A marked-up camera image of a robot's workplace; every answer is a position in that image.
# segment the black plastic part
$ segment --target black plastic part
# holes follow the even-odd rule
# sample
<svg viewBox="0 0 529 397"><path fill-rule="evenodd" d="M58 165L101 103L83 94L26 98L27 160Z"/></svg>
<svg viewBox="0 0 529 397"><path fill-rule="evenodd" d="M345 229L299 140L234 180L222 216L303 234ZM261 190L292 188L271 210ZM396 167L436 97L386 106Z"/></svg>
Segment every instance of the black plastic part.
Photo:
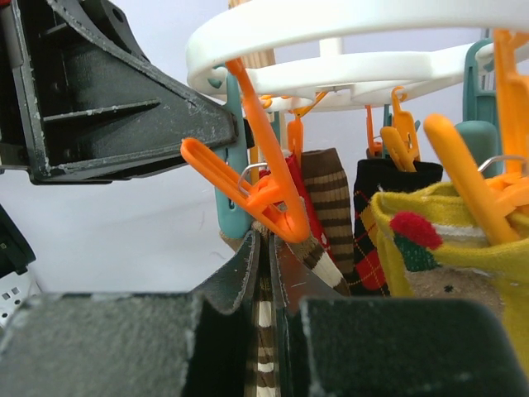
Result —
<svg viewBox="0 0 529 397"><path fill-rule="evenodd" d="M188 294L28 300L3 336L1 394L242 396L248 352L256 352L259 252L260 235L249 232L234 258Z"/></svg>
<svg viewBox="0 0 529 397"><path fill-rule="evenodd" d="M310 379L305 368L308 362L303 360L307 359L307 354L303 353L305 341L296 338L295 315L303 297L331 301L342 297L299 262L287 245L274 235L269 240L269 263L275 312L275 384L280 385L282 396L306 396Z"/></svg>
<svg viewBox="0 0 529 397"><path fill-rule="evenodd" d="M17 225L0 205L0 279L15 271L21 275L35 260L35 254Z"/></svg>
<svg viewBox="0 0 529 397"><path fill-rule="evenodd" d="M307 299L296 323L293 339L305 343L291 351L304 371L294 388L310 395L529 395L501 324L479 304Z"/></svg>
<svg viewBox="0 0 529 397"><path fill-rule="evenodd" d="M245 123L245 135L246 135L246 146L248 149L255 146L254 133L251 130L250 123L244 119Z"/></svg>
<svg viewBox="0 0 529 397"><path fill-rule="evenodd" d="M185 137L236 139L233 116L151 65L111 2L14 0L0 13L13 78L1 95L19 109L0 112L0 145L26 152L34 183L152 175L184 164Z"/></svg>

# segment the clothespin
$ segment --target clothespin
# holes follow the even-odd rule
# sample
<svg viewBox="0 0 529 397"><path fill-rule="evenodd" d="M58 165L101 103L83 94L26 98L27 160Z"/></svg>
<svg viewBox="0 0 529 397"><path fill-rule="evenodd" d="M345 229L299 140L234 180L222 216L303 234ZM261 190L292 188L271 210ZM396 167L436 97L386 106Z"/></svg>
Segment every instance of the clothespin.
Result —
<svg viewBox="0 0 529 397"><path fill-rule="evenodd" d="M452 122L440 114L432 114L424 122L424 131L488 241L496 245L518 240L520 237L505 218L505 213L510 213L512 208L497 200Z"/></svg>
<svg viewBox="0 0 529 397"><path fill-rule="evenodd" d="M502 153L496 92L481 88L480 67L476 60L478 51L491 43L491 39L478 41L467 52L463 83L463 122L455 126L477 164ZM484 171L484 176L492 178L501 172L501 164L496 163Z"/></svg>
<svg viewBox="0 0 529 397"><path fill-rule="evenodd" d="M248 148L245 138L245 123L242 118L239 85L236 78L228 74L226 77L227 101L224 108L236 119L238 131L234 143L217 150L217 155L234 171L241 173L248 166ZM235 205L221 190L215 189L218 224L222 232L230 238L242 238L250 230L254 219L243 208Z"/></svg>
<svg viewBox="0 0 529 397"><path fill-rule="evenodd" d="M420 161L421 157L419 154L419 141L417 140L417 129L415 128L415 121L410 112L405 112L400 108L400 103L406 100L407 95L403 94L401 98L398 97L397 91L404 89L399 86L393 89L391 92L391 100L393 107L392 125L395 127L400 134L403 142L406 144L407 152L410 156Z"/></svg>
<svg viewBox="0 0 529 397"><path fill-rule="evenodd" d="M458 134L446 117L432 114L424 129L455 188L492 245L520 239L505 218L515 210L529 209L529 78L516 69L515 49L529 41L528 34L515 36L494 31L494 64L498 115L507 172L485 180Z"/></svg>
<svg viewBox="0 0 529 397"><path fill-rule="evenodd" d="M365 118L367 128L367 150L370 157L380 157L383 151L382 142L374 139L373 113L371 112L371 106L366 105L365 110L367 112L367 117Z"/></svg>
<svg viewBox="0 0 529 397"><path fill-rule="evenodd" d="M417 130L412 114L404 112L400 108L399 101L406 99L406 94L400 99L398 98L397 91L401 89L403 87L394 88L391 93L393 102L392 126L382 127L380 136L397 168L401 171L416 172L413 161L420 160Z"/></svg>
<svg viewBox="0 0 529 397"><path fill-rule="evenodd" d="M389 156L399 171L417 172L413 157L408 152L405 142L395 127L382 127L380 136L388 150Z"/></svg>
<svg viewBox="0 0 529 397"><path fill-rule="evenodd" d="M246 119L254 132L255 144L267 160L271 174L252 185L245 179L248 167L239 174L194 138L182 141L182 156L195 170L270 231L286 242L303 242L310 235L307 214L269 119L241 59L226 62L226 68L239 81ZM286 204L286 211L281 211L274 205L280 202Z"/></svg>
<svg viewBox="0 0 529 397"><path fill-rule="evenodd" d="M384 122L382 124L384 127L391 127L393 125L393 115L389 111L389 105L384 105ZM415 131L419 131L421 127L421 121L415 121ZM382 158L385 159L389 156L388 148L382 144Z"/></svg>
<svg viewBox="0 0 529 397"><path fill-rule="evenodd" d="M299 169L301 169L301 155L303 153L303 123L301 118L296 116L293 121L287 124L288 150L294 154Z"/></svg>
<svg viewBox="0 0 529 397"><path fill-rule="evenodd" d="M299 167L301 168L301 154L303 153L303 123L301 117L309 113L320 101L326 96L327 93L318 93L314 103L304 108L296 108L290 110L295 118L293 121L287 124L287 139L288 139L288 149L294 153L296 156L296 161L298 162ZM289 96L282 96L283 99L290 98ZM273 97L272 95L261 95L260 100L262 102L263 108L269 108L272 106Z"/></svg>

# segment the orange clothespin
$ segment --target orange clothespin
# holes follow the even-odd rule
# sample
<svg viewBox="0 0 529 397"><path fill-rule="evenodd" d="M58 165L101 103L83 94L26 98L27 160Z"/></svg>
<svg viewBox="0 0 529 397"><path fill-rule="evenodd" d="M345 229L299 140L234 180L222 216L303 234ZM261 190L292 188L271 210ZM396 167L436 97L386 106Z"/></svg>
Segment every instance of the orange clothespin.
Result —
<svg viewBox="0 0 529 397"><path fill-rule="evenodd" d="M391 92L393 106L393 118L391 127L382 127L380 136L388 149L389 156L398 170L407 172L417 172L413 161L419 161L419 142L417 140L417 130L415 121L410 112L404 112L400 108L400 101L406 99L403 94L398 97L397 91L404 87L394 88Z"/></svg>
<svg viewBox="0 0 529 397"><path fill-rule="evenodd" d="M305 106L304 108L297 108L297 109L294 109L294 110L289 110L289 112L293 113L297 117L301 118L301 117L305 116L307 113L309 113L311 110L313 110L314 107L316 105L318 105L321 102L321 100L325 98L326 95L327 95L327 93L318 93L316 95L316 99L314 100L313 104L311 104L309 106Z"/></svg>
<svg viewBox="0 0 529 397"><path fill-rule="evenodd" d="M367 118L365 119L367 127L367 147L369 154L375 157L382 153L382 142L374 139L373 113L371 112L371 106L366 105L365 110L367 112Z"/></svg>
<svg viewBox="0 0 529 397"><path fill-rule="evenodd" d="M301 169L301 155L303 153L303 123L301 118L296 118L287 125L288 150L296 157L296 162Z"/></svg>
<svg viewBox="0 0 529 397"><path fill-rule="evenodd" d="M389 156L399 171L417 172L413 164L413 157L395 127L382 127L380 136L388 148Z"/></svg>
<svg viewBox="0 0 529 397"><path fill-rule="evenodd" d="M454 124L440 114L432 114L424 122L424 131L488 241L496 245L518 240L520 237L505 218L514 208L497 200L498 196L479 173L469 148Z"/></svg>
<svg viewBox="0 0 529 397"><path fill-rule="evenodd" d="M413 120L413 116L410 112L405 112L400 108L400 103L407 98L407 94L403 94L401 98L398 97L397 91L402 89L404 89L404 87L399 86L394 88L391 92L391 104L393 107L392 124L393 127L397 128L410 156L414 160L420 161L421 157L419 153L417 130L415 129L415 120Z"/></svg>
<svg viewBox="0 0 529 397"><path fill-rule="evenodd" d="M516 70L515 49L529 41L529 35L494 31L494 67L498 115L507 172L485 180L454 125L446 117L432 114L424 130L455 188L465 201L488 241L514 242L518 233L505 218L513 211L529 213L527 175L529 120L529 79Z"/></svg>
<svg viewBox="0 0 529 397"><path fill-rule="evenodd" d="M226 62L226 67L239 81L246 119L254 132L255 144L262 150L271 173L252 185L245 179L245 173L237 174L194 138L182 141L182 157L273 233L286 242L303 242L310 235L307 214L261 101L241 59ZM280 202L286 204L286 211L281 211L274 205Z"/></svg>
<svg viewBox="0 0 529 397"><path fill-rule="evenodd" d="M301 154L303 153L303 123L301 117L309 113L327 93L319 93L314 103L304 108L289 110L288 112L295 115L295 119L287 125L288 149L296 155L296 161L301 168Z"/></svg>

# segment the red felt patch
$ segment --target red felt patch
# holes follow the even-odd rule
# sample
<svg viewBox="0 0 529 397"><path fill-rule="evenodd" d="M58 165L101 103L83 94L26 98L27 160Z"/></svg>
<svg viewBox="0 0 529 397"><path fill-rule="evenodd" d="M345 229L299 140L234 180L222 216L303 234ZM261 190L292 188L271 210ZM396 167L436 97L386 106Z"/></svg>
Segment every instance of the red felt patch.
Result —
<svg viewBox="0 0 529 397"><path fill-rule="evenodd" d="M394 232L431 250L436 250L443 243L433 225L416 213L402 211L395 215L389 226Z"/></svg>

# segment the white background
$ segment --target white background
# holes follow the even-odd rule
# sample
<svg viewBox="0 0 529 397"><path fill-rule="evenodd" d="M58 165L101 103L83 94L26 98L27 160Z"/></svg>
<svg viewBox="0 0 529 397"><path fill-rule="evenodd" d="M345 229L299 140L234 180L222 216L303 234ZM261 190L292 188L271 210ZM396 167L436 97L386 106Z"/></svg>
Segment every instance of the white background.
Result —
<svg viewBox="0 0 529 397"><path fill-rule="evenodd" d="M228 1L114 3L151 62L185 82L187 39L225 11ZM266 22L256 28L265 29ZM388 32L347 37L345 51L439 50L479 38L479 29ZM276 50L278 62L313 56L318 56L316 42ZM403 108L419 120L439 112L460 122L461 90L448 88ZM379 110L374 120L378 130ZM314 113L304 121L306 149L337 147L352 189L356 162L365 156L365 112ZM422 130L420 143L423 160L436 160ZM86 187L33 186L26 173L7 172L0 175L0 203L35 251L31 268L47 291L183 291L232 254L218 237L212 186L188 166L149 179Z"/></svg>

